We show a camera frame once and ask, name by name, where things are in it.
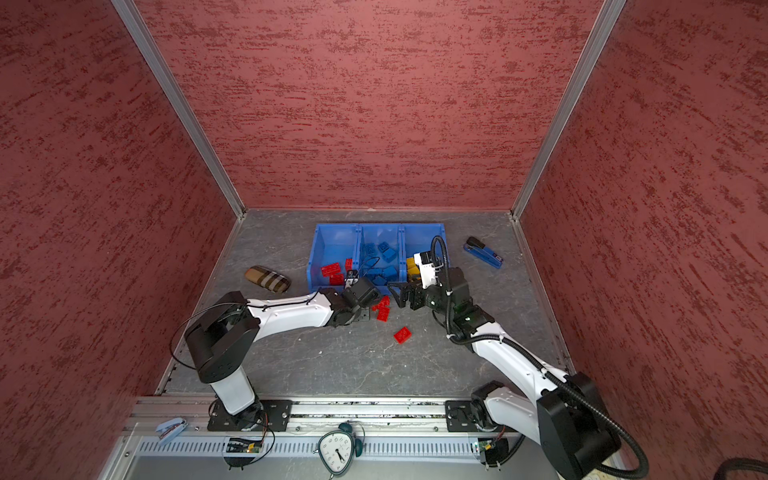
gray floor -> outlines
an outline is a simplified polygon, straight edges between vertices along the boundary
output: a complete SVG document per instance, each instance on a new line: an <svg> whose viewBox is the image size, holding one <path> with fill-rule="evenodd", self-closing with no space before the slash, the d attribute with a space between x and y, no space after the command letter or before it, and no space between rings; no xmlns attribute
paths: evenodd
<svg viewBox="0 0 768 480"><path fill-rule="evenodd" d="M444 223L451 266L460 266L475 303L490 313L514 339L555 366L556 349L538 306L520 250L504 213L401 213L252 210L244 221L222 273L205 305L240 290L246 298L271 299L309 293L306 263L317 223ZM486 242L504 257L494 269L466 253L468 236ZM252 265L288 276L293 284L276 295L244 278ZM407 326L411 339L399 345L392 335ZM184 350L181 359L189 361ZM429 310L394 306L387 323L371 320L337 329L303 329L270 336L254 344L243 362L257 393L272 395L468 396L497 379L509 381L489 362L453 346ZM197 374L176 368L166 392L210 392Z"/></svg>

mounting plate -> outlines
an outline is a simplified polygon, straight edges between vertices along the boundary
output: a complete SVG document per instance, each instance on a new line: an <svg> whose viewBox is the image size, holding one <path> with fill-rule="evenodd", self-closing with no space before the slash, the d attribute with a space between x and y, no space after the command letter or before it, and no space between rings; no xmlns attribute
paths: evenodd
<svg viewBox="0 0 768 480"><path fill-rule="evenodd" d="M472 421L472 414L469 408L469 400L447 400L445 402L445 423L448 425L449 432L480 432ZM502 426L499 425L492 432L500 432Z"/></svg>
<svg viewBox="0 0 768 480"><path fill-rule="evenodd" d="M286 431L292 405L293 401L291 400L261 400L261 410L266 413L267 425L273 432ZM261 414L259 413L256 416L257 422L261 423ZM214 403L210 419L208 420L208 432L252 432L255 430L261 430L261 426L255 425L250 430L238 429L235 419L226 411L223 403L221 401Z"/></svg>

stapler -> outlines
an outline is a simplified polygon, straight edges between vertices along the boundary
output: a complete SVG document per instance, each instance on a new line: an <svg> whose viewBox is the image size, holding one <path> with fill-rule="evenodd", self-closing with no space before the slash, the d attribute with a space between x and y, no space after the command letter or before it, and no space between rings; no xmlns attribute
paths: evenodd
<svg viewBox="0 0 768 480"><path fill-rule="evenodd" d="M499 255L496 255L496 252L491 250L488 246L485 245L485 243L481 242L475 237L469 237L467 239L466 243L464 243L464 250L468 251L475 257L478 257L480 260L486 262L488 265L493 266L494 268L502 268L502 264L504 263L503 258L501 258Z"/></svg>
<svg viewBox="0 0 768 480"><path fill-rule="evenodd" d="M186 427L187 420L184 420L181 417L176 417L175 419L161 423L154 431L157 432L157 436L160 437L160 445L165 445L182 433Z"/></svg>

black cable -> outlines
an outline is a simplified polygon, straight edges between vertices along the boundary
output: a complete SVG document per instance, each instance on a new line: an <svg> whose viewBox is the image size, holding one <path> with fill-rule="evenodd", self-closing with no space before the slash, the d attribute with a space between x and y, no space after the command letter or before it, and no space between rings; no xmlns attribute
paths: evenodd
<svg viewBox="0 0 768 480"><path fill-rule="evenodd" d="M240 463L239 461L234 463L234 464L230 463L230 461L232 461L232 460L234 460L236 458L240 458L240 457L227 457L227 456L224 456L224 461L227 463L227 465L230 466L230 469L232 469L232 467L235 467L235 468L236 467L240 467L242 469L243 467L247 467L248 465L252 465L252 464L258 462L259 460L261 460L262 458L266 457L267 455L269 455L270 452L272 452L272 449L275 448L275 443L277 443L277 440L275 439L275 432L273 432L272 429L269 426L267 426L266 429L272 434L272 444L270 445L270 448L266 452L264 452L264 454L261 455L260 457L252 458L249 462L244 462L244 463Z"/></svg>
<svg viewBox="0 0 768 480"><path fill-rule="evenodd" d="M192 315L192 316L191 316L191 317L189 317L188 319L184 320L184 321L183 321L183 322L182 322L182 323L181 323L179 326L177 326L177 327L176 327L176 329L174 330L174 334L173 334L173 335L171 335L171 336L170 336L170 340L168 340L168 351L170 352L170 356L172 356L172 357L174 358L174 360L176 360L176 362L177 362L179 365L182 365L182 366L186 366L188 369L197 370L197 369L196 369L196 368L194 368L192 365L187 365L186 363L184 363L184 362L182 362L181 360L179 360L179 359L178 359L178 357L176 357L176 355L174 354L174 338L176 337L176 334L178 333L179 329L180 329L182 326L186 325L186 324L187 324L187 323L188 323L190 320L192 320L194 317L196 317L196 316L200 315L201 313L205 313L205 312L207 312L207 311L208 311L208 310L210 310L210 309L216 308L217 306L224 306L224 305L241 305L241 306L247 306L247 304L246 304L246 303L238 303L238 302L223 302L223 303L217 303L216 305L211 305L211 306L209 306L209 307L207 307L207 308L204 308L204 309L202 309L201 311L199 311L199 312L195 313L194 315Z"/></svg>
<svg viewBox="0 0 768 480"><path fill-rule="evenodd" d="M379 263L379 261L382 259L382 257L370 257L369 259L367 259L367 260L363 260L362 262L360 262L360 268L359 268L359 270L357 270L357 278L362 278L362 277L365 275L364 273L362 273L362 267L363 267L363 266L364 266L364 265L365 265L367 262L369 262L369 261L371 261L371 260L374 260L374 259L376 259L376 261L375 261L375 262L373 262L373 265L369 265L369 266L368 266L368 270L371 270L373 267L375 267L375 266L376 266L376 264L378 264L378 263Z"/></svg>
<svg viewBox="0 0 768 480"><path fill-rule="evenodd" d="M186 366L188 369L197 370L197 369L196 369L196 368L194 368L192 365L188 365L188 364L186 364L186 363L182 362L181 360L179 360L179 359L178 359L178 357L177 357L177 356L174 354L174 338L176 337L176 334L178 333L179 329L180 329L182 326L186 325L186 324L187 324L187 323L188 323L190 320L192 320L194 317L196 317L196 316L200 315L201 313L205 313L205 312L207 312L208 310L211 310L211 309L213 309L213 308L216 308L217 306L225 306L225 305L251 306L251 307L253 307L253 308L260 308L262 312L266 312L266 309L268 309L268 308L273 308L273 307L275 307L275 306L285 306L285 305L301 305L302 303L305 303L305 304L309 305L309 304L310 304L310 302L311 302L312 300L314 300L314 299L315 299L315 297L317 296L317 294L318 294L318 293L320 293L320 290L317 290L317 291L315 292L315 294L314 294L314 295L312 295L312 297L311 297L309 300L302 300L302 301L300 301L300 302L291 302L291 303L276 303L276 304L273 304L273 305L263 305L263 306L256 306L256 305L250 305L250 304L248 304L248 303L238 303L238 302L222 302L222 303L217 303L216 305L211 305L211 306L209 306L209 307L207 307L207 308L204 308L204 309L202 309L201 311L199 311L199 312L195 313L194 315L192 315L192 316L191 316L191 317L189 317L188 319L184 320L184 321L183 321L183 322L182 322L182 323L181 323L179 326L177 326L177 327L176 327L176 329L174 330L174 334L173 334L173 335L171 335L171 336L170 336L170 340L168 340L168 352L170 352L170 356L172 356L172 357L174 358L174 360L176 360L176 362L177 362L179 365L182 365L182 366ZM237 314L237 313L239 313L239 312L232 312L230 315L235 315L235 314Z"/></svg>
<svg viewBox="0 0 768 480"><path fill-rule="evenodd" d="M359 425L359 427L362 429L362 447L366 447L366 427L362 426L362 423L360 423L357 420L348 420L347 423L352 424L355 423Z"/></svg>
<svg viewBox="0 0 768 480"><path fill-rule="evenodd" d="M754 458L729 458L720 464L712 480L726 480L728 472L735 472L736 470L768 474L768 463Z"/></svg>
<svg viewBox="0 0 768 480"><path fill-rule="evenodd" d="M437 251L435 250L435 247L437 244L440 244L440 254L442 255L442 265L440 266L440 270L443 272L443 276L445 277L443 279L442 285L445 289L445 291L448 293L448 296L445 298L445 324L443 325L445 327L445 333L448 335L451 334L451 279L448 275L448 249L445 248L445 241L440 237L439 235L435 235L434 238L432 238L432 245L429 248L429 252L432 254L432 261L437 261Z"/></svg>
<svg viewBox="0 0 768 480"><path fill-rule="evenodd" d="M315 299L317 294L320 293L320 290L317 290L314 295L312 295L308 300L301 300L299 302L288 302L288 303L274 303L272 305L250 305L247 304L246 306L249 306L251 308L258 308L261 309L262 312L266 312L266 309L268 308L274 308L276 306L286 306L286 305L309 305L312 300Z"/></svg>
<svg viewBox="0 0 768 480"><path fill-rule="evenodd" d="M542 373L544 373L544 377L547 380L549 380L550 382L558 386L560 389L562 389L562 391L568 394L568 396L571 397L571 399L573 399L576 403L581 404L587 410L592 412L593 415L600 417L600 419L602 419L603 422L606 423L609 429L613 430L621 438L624 439L624 441L627 443L627 445L630 446L630 448L632 449L632 452L637 457L638 465L637 465L637 468L633 470L620 470L618 468L613 468L606 465L599 465L597 467L597 470L599 470L600 472L606 473L608 475L613 475L614 477L629 478L629 479L635 479L635 480L639 478L644 478L646 475L648 475L648 469L649 469L648 457L645 455L645 452L643 452L643 449L640 447L640 444L638 444L637 441L634 438L632 438L632 435L630 435L629 432L624 430L624 427L616 423L611 417L603 413L596 406L592 405L588 400L586 400L586 398L581 396L580 393L578 393L576 390L573 390L571 387L566 385L562 380L556 377L552 372L547 370L544 367L544 365L542 365L541 362L539 362L536 359L536 357L534 357L529 351L523 348L522 345L520 345L519 343L507 337L499 337L498 335L489 335L489 334L477 335L477 336L473 336L470 339L465 339L465 340L458 340L454 337L451 338L451 341L456 345L468 345L470 343L481 342L483 340L491 340L494 342L502 341L504 342L504 344L509 345L513 349L517 350L536 369L541 370Z"/></svg>
<svg viewBox="0 0 768 480"><path fill-rule="evenodd" d="M440 319L437 317L437 313L435 313L435 310L433 310L433 311L432 311L432 318L433 318L433 319L435 319L435 321L436 321L436 322L437 322L439 325L441 325L441 326L442 326L442 322L441 322L441 321L440 321Z"/></svg>
<svg viewBox="0 0 768 480"><path fill-rule="evenodd" d="M504 465L506 462L509 462L509 459L512 458L512 456L517 453L517 451L520 449L520 445L523 444L523 440L525 440L525 435L520 434L517 441L512 445L512 447L509 449L509 452L507 452L507 456L501 459L497 464L495 465L488 465L490 468L498 468L502 465Z"/></svg>
<svg viewBox="0 0 768 480"><path fill-rule="evenodd" d="M269 425L267 425L267 426L266 426L266 430L267 430L269 433L271 433L271 434L272 434L272 444L270 445L270 449L269 449L269 450L267 450L266 452L264 452L264 455L261 455L259 458L257 458L256 460L253 460L251 463L256 463L256 462L258 462L258 461L259 461L259 460L261 460L262 458L264 458L264 457L266 457L267 455L269 455L269 454L270 454L270 452L272 452L272 449L274 449L274 448L275 448L275 443L277 443L277 440L275 439L275 432L273 432L273 431L272 431L272 429L270 428L270 426L269 426Z"/></svg>

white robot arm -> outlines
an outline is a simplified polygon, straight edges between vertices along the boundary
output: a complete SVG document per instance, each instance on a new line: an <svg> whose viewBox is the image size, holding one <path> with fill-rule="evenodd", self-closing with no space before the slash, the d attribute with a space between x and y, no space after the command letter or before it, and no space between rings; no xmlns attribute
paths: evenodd
<svg viewBox="0 0 768 480"><path fill-rule="evenodd" d="M398 305L410 302L413 310L427 306L433 314L444 314L448 338L487 359L523 393L498 382L481 387L472 395L472 421L484 430L506 425L537 442L566 480L583 478L594 468L623 476L601 463L620 448L620 437L636 453L637 443L604 413L594 383L582 373L569 376L548 365L509 337L472 302L461 269L448 268L445 255L441 265L436 263L434 245L431 254L416 257L425 275L415 282L389 284ZM246 301L239 292L230 292L187 329L184 338L200 380L213 387L236 422L254 424L261 409L241 366L250 345L287 330L348 325L379 302L379 291L365 277L347 285L341 293L329 288L280 300ZM638 458L641 466L625 478L647 473L642 450Z"/></svg>

